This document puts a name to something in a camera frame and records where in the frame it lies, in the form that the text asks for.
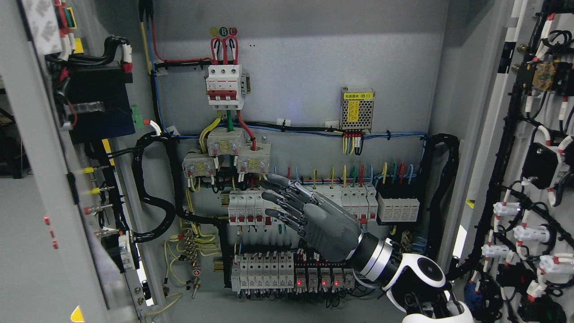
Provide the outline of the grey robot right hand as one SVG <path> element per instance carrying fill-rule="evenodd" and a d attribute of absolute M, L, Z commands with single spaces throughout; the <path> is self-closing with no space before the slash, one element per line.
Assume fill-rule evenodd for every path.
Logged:
<path fill-rule="evenodd" d="M 262 180 L 264 200 L 279 206 L 265 214 L 295 230 L 329 262 L 351 259 L 366 242 L 359 222 L 348 211 L 318 192 L 283 176 L 269 174 Z"/>

